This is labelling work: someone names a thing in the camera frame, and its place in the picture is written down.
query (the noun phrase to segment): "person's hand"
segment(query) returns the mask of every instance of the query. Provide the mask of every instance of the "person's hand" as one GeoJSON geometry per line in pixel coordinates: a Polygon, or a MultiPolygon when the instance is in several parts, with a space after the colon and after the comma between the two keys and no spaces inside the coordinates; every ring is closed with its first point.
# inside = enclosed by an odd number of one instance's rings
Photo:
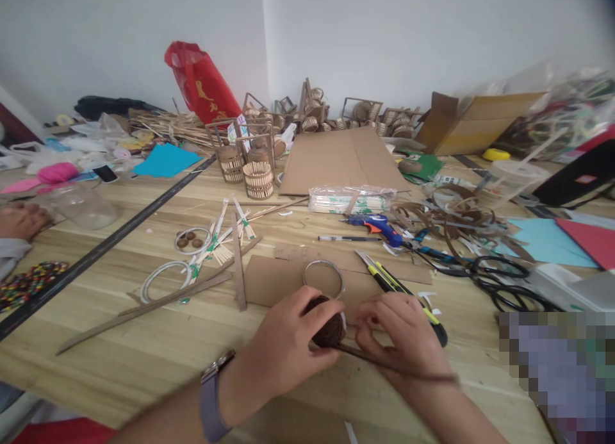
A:
{"type": "MultiPolygon", "coordinates": [[[[362,350],[385,363],[406,366],[422,375],[451,375],[452,369],[427,315],[416,297],[399,292],[378,295],[359,307],[356,342],[362,350]],[[383,347],[373,336],[370,322],[381,324],[394,347],[383,347]]],[[[433,382],[415,379],[386,368],[382,374],[406,399],[417,388],[433,386],[433,382]]]]}
{"type": "Polygon", "coordinates": [[[0,238],[31,241],[50,222],[47,210],[38,204],[16,202],[0,210],[0,238]]]}
{"type": "Polygon", "coordinates": [[[337,350],[308,347],[316,332],[344,310],[342,302],[330,300],[304,315],[309,301],[321,294],[303,286],[271,308],[252,341],[222,371],[218,397],[228,426],[337,362],[337,350]]]}

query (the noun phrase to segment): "sleeve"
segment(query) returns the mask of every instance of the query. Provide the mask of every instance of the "sleeve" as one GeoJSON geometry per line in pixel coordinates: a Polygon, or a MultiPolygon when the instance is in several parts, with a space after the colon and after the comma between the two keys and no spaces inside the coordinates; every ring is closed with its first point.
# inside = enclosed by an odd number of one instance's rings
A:
{"type": "Polygon", "coordinates": [[[0,281],[11,273],[31,248],[23,239],[0,238],[0,281]]]}

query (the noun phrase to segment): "pink yarn ball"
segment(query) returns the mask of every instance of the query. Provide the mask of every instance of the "pink yarn ball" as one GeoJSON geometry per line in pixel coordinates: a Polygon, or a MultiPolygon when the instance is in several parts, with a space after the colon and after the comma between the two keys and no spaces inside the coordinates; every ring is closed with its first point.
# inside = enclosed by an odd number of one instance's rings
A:
{"type": "Polygon", "coordinates": [[[37,178],[41,183],[57,185],[79,176],[79,171],[70,162],[60,162],[40,169],[37,178]]]}

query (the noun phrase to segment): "cardboard box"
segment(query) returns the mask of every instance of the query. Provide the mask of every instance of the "cardboard box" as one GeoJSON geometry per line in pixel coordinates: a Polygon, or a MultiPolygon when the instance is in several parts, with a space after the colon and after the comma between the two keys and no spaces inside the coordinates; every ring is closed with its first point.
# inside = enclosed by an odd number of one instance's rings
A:
{"type": "Polygon", "coordinates": [[[280,194],[308,195],[310,188],[319,186],[363,185],[399,192],[412,187],[371,126],[297,135],[280,194]]]}
{"type": "Polygon", "coordinates": [[[431,110],[416,141],[427,154],[475,154],[487,149],[514,120],[526,113],[544,92],[477,96],[457,116],[459,98],[434,92],[431,110]]]}

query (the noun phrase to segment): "black ruler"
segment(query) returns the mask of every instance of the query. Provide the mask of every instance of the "black ruler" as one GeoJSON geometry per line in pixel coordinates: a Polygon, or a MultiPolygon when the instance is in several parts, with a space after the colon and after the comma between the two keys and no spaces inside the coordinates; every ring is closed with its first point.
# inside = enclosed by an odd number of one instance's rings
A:
{"type": "MultiPolygon", "coordinates": [[[[489,170],[482,168],[480,165],[478,165],[473,160],[467,158],[466,156],[454,156],[454,158],[457,159],[459,162],[461,162],[466,167],[468,167],[469,169],[476,169],[474,170],[474,172],[476,172],[479,176],[483,178],[485,178],[485,175],[489,173],[489,170]]],[[[536,207],[522,206],[522,207],[527,208],[530,212],[535,214],[535,216],[537,216],[538,218],[559,218],[558,214],[556,214],[554,211],[544,206],[536,206],[536,207]]]]}
{"type": "Polygon", "coordinates": [[[7,336],[21,324],[28,320],[30,316],[42,308],[49,300],[59,294],[67,285],[73,282],[81,273],[91,267],[96,261],[110,251],[116,244],[124,239],[128,234],[135,230],[137,226],[143,223],[156,210],[167,203],[175,194],[184,188],[190,181],[194,180],[203,170],[208,168],[214,161],[216,156],[212,156],[205,162],[200,164],[191,173],[174,184],[168,191],[158,197],[154,202],[137,213],[133,218],[126,222],[120,229],[115,231],[111,236],[107,237],[99,245],[94,247],[90,252],[83,256],[77,263],[72,265],[64,274],[58,276],[51,285],[42,289],[31,300],[17,308],[6,319],[0,322],[0,341],[3,341],[7,336]]]}

